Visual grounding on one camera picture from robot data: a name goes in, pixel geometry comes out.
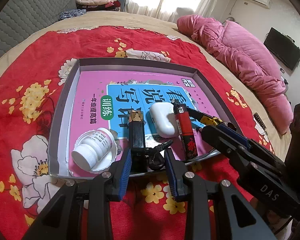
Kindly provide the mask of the person hand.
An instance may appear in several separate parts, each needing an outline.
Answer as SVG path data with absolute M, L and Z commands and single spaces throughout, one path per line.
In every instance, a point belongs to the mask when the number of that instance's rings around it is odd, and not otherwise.
M 277 239 L 289 239 L 292 233 L 292 217 L 281 218 L 275 212 L 267 210 L 255 197 L 250 200 L 250 204 L 269 226 Z

